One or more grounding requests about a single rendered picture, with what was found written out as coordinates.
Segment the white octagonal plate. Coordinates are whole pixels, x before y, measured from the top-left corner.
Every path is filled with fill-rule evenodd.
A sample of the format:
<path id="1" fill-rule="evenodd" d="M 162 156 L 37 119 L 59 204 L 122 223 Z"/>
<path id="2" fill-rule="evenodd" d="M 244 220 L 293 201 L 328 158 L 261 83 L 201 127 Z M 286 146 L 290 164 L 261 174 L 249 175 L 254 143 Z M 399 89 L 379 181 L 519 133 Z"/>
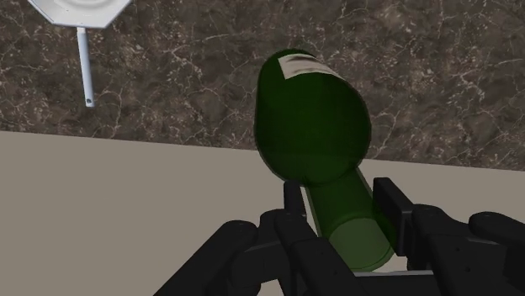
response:
<path id="1" fill-rule="evenodd" d="M 51 24 L 104 29 L 132 0 L 28 0 Z"/>

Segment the green glass bottle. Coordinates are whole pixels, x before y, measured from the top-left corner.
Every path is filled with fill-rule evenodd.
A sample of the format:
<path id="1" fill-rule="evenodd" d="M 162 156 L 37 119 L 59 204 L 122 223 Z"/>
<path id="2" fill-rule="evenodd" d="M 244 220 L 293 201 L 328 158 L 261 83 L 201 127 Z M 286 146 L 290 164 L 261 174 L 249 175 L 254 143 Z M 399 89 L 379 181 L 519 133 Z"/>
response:
<path id="1" fill-rule="evenodd" d="M 369 112 L 343 77 L 305 50 L 274 53 L 257 80 L 254 136 L 271 171 L 305 188 L 318 235 L 350 269 L 371 272 L 392 257 L 359 170 Z"/>

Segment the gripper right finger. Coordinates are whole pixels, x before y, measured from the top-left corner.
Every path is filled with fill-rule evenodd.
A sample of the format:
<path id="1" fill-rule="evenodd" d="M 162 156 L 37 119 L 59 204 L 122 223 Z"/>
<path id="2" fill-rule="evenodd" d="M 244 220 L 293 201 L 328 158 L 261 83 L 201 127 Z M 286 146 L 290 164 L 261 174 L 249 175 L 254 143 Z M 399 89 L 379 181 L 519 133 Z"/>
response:
<path id="1" fill-rule="evenodd" d="M 373 181 L 374 217 L 410 270 L 431 270 L 442 296 L 525 296 L 525 223 L 497 212 L 466 223 Z"/>

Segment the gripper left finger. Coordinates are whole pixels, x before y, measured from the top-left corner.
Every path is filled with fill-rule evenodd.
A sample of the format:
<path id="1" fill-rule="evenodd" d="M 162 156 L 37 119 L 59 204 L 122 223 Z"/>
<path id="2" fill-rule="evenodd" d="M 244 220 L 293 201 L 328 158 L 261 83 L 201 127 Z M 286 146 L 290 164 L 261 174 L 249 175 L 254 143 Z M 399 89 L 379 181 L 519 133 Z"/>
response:
<path id="1" fill-rule="evenodd" d="M 300 185 L 284 183 L 284 206 L 224 223 L 153 296 L 257 296 L 277 279 L 284 296 L 365 296 L 327 239 L 306 221 Z"/>

